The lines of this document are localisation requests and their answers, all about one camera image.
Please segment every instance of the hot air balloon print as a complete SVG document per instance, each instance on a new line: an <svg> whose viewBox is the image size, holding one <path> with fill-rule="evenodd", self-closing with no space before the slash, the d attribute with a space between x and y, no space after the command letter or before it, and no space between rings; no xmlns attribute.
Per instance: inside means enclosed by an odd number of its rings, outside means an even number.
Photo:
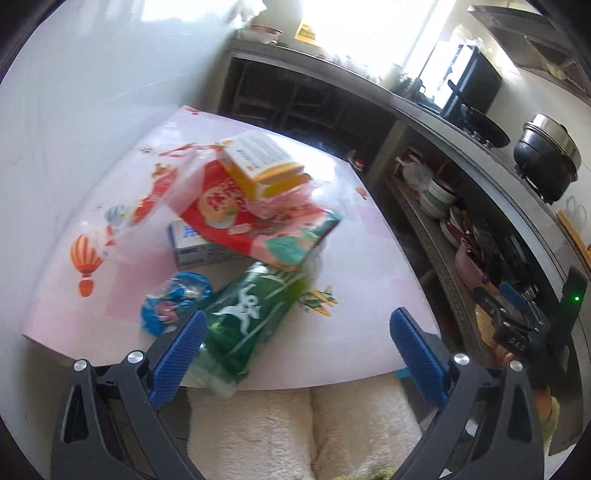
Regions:
<svg viewBox="0 0 591 480"><path fill-rule="evenodd" d="M115 232L121 226L127 215L127 207L125 205L115 205L108 209L105 213L105 220L107 222L106 235L107 243L106 247L111 247L115 244Z"/></svg>
<svg viewBox="0 0 591 480"><path fill-rule="evenodd" d="M90 239L86 235L80 235L72 242L70 247L70 259L74 268L82 274L82 280L78 282L78 291L82 297L88 297L95 286L91 275L103 263L103 259L96 253Z"/></svg>

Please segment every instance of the range hood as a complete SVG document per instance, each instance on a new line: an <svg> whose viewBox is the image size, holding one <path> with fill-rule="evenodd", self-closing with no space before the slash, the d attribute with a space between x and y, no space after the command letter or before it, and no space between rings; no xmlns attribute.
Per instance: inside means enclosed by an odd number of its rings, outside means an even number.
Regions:
<svg viewBox="0 0 591 480"><path fill-rule="evenodd" d="M486 27L511 61L591 105L591 80L574 58L569 41L542 15L474 5L470 13Z"/></svg>

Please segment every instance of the stainless steel pot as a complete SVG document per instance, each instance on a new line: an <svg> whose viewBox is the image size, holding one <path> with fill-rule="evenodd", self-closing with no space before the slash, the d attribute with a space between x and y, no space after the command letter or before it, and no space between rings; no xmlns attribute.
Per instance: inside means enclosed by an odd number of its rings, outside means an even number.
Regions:
<svg viewBox="0 0 591 480"><path fill-rule="evenodd" d="M526 122L523 126L524 134L527 131L536 132L556 145L564 155L570 158L574 164L576 170L581 166L581 154L577 145L574 144L572 138L570 138L566 127L554 120L549 116L545 116L538 113L531 122Z"/></svg>
<svg viewBox="0 0 591 480"><path fill-rule="evenodd" d="M578 179L579 149L566 128L545 115L536 115L523 128L513 152L516 170L552 204Z"/></svg>

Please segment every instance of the red snack bag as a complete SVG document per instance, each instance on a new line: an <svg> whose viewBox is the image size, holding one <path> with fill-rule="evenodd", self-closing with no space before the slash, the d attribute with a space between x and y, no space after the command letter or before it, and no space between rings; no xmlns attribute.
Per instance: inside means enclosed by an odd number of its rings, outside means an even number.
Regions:
<svg viewBox="0 0 591 480"><path fill-rule="evenodd" d="M204 238L286 271L297 269L340 222L340 216L309 203L261 219L223 165L204 166L202 194L181 217Z"/></svg>

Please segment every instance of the blue gripper pad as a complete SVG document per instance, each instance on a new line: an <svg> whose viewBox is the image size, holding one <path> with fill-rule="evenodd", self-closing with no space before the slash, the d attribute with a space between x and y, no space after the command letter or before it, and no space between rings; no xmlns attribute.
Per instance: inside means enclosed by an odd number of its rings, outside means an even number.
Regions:
<svg viewBox="0 0 591 480"><path fill-rule="evenodd" d="M517 293L507 282L503 282L499 286L499 292L520 312L523 312L527 308L527 299Z"/></svg>
<svg viewBox="0 0 591 480"><path fill-rule="evenodd" d="M441 410L449 400L446 383L451 353L437 336L423 332L405 308L392 312L390 337L425 401Z"/></svg>
<svg viewBox="0 0 591 480"><path fill-rule="evenodd" d="M171 401L207 335L205 312L198 310L185 323L152 372L148 399L154 408Z"/></svg>

